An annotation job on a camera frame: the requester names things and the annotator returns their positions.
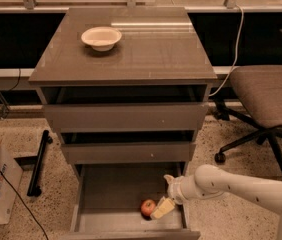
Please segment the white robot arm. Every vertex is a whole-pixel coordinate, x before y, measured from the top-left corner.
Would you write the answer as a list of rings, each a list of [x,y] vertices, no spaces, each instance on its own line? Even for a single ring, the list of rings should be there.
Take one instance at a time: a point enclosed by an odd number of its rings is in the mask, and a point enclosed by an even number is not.
[[[164,179],[168,183],[167,197],[160,199],[151,219],[161,219],[185,201],[230,193],[278,214],[276,240],[282,240],[282,181],[232,174],[213,165],[201,165],[190,176],[165,175]]]

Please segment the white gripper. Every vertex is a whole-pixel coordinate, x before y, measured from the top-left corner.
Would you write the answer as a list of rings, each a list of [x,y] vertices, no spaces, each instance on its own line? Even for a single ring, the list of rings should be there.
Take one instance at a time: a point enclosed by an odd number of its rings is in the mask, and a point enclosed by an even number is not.
[[[162,197],[154,210],[150,214],[152,220],[161,219],[170,213],[177,205],[182,205],[184,202],[201,198],[203,191],[197,186],[194,176],[173,177],[165,175],[167,181],[168,197]]]

